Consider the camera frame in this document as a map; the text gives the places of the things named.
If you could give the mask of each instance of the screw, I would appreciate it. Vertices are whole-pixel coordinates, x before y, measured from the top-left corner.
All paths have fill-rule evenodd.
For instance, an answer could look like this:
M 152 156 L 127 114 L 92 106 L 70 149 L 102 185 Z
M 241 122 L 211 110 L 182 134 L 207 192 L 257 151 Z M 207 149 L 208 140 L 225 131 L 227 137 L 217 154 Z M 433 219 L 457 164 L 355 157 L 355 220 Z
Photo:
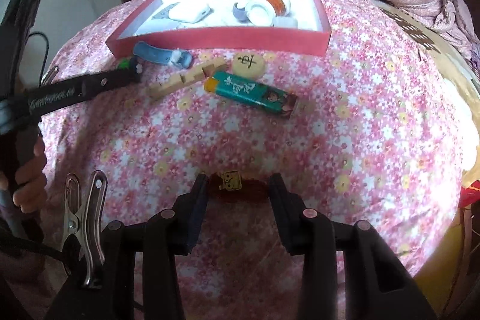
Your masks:
M 110 221 L 109 224 L 106 226 L 110 231 L 116 231 L 122 226 L 122 223 L 118 220 Z
M 76 227 L 77 227 L 77 224 L 75 223 L 75 221 L 73 220 L 68 221 L 68 229 L 70 229 L 71 231 L 74 231 Z
M 314 219 L 318 216 L 318 212 L 315 209 L 305 209 L 303 215 L 308 219 Z
M 365 220 L 360 220 L 357 223 L 358 228 L 360 228 L 362 231 L 368 231 L 371 228 L 371 225 L 368 221 Z
M 171 219 L 173 216 L 175 216 L 175 211 L 173 209 L 164 209 L 160 212 L 160 216 L 164 219 Z

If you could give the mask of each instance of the silver clamp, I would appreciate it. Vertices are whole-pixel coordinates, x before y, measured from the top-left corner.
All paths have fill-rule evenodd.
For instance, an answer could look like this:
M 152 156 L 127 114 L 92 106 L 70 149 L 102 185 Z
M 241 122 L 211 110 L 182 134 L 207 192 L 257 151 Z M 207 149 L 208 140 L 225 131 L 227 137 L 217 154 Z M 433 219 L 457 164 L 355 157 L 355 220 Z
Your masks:
M 107 191 L 107 177 L 102 171 L 94 171 L 89 180 L 90 191 L 82 204 L 81 186 L 75 174 L 68 174 L 65 183 L 65 217 L 63 223 L 62 252 L 65 242 L 74 235 L 85 256 L 87 273 L 83 287 L 98 288 L 105 255 L 100 245 L 100 220 Z

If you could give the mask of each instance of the bed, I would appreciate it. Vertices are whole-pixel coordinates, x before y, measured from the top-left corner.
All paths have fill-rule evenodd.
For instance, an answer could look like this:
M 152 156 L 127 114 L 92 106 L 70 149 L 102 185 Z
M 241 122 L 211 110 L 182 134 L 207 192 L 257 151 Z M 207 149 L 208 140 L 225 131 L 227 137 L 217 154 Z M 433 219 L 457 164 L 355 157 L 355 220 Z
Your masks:
M 66 43 L 50 65 L 57 80 L 118 64 L 105 40 L 143 1 L 111 9 Z M 147 63 L 140 86 L 45 116 L 47 243 L 62 237 L 69 172 L 107 174 L 103 226 L 147 220 L 202 171 L 238 169 L 260 180 L 280 172 L 307 207 L 339 222 L 370 221 L 415 275 L 452 221 L 467 174 L 443 77 L 472 111 L 480 104 L 466 77 L 478 45 L 470 14 L 462 0 L 322 1 L 332 26 L 326 56 L 256 51 L 267 63 L 261 81 L 308 102 L 290 121 L 207 95 L 201 84 L 152 102 L 148 86 L 174 71 Z M 408 34 L 409 25 L 431 42 Z M 191 51 L 195 63 L 230 61 L 234 52 Z M 340 255 L 337 263 L 342 274 Z M 141 256 L 136 270 L 141 302 Z M 177 258 L 177 270 L 188 319 L 292 318 L 302 258 L 285 252 L 268 203 L 212 200 L 200 241 Z M 340 287 L 340 318 L 344 301 Z

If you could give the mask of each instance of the yellow floor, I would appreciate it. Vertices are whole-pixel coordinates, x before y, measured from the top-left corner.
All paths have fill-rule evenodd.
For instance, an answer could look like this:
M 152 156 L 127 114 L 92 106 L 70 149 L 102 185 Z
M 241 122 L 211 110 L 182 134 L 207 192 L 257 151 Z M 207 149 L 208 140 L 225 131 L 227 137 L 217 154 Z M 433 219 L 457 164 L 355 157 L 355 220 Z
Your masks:
M 458 259 L 463 248 L 462 230 L 460 214 L 457 211 L 440 245 L 415 276 L 415 281 L 438 315 L 450 296 L 457 272 Z

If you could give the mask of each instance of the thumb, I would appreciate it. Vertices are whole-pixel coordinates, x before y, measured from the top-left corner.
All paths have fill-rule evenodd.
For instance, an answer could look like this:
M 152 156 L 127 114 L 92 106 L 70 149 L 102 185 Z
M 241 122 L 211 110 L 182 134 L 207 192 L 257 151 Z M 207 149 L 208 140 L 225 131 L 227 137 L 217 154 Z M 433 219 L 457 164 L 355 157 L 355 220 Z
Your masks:
M 0 171 L 0 190 L 8 190 L 8 179 L 2 171 Z

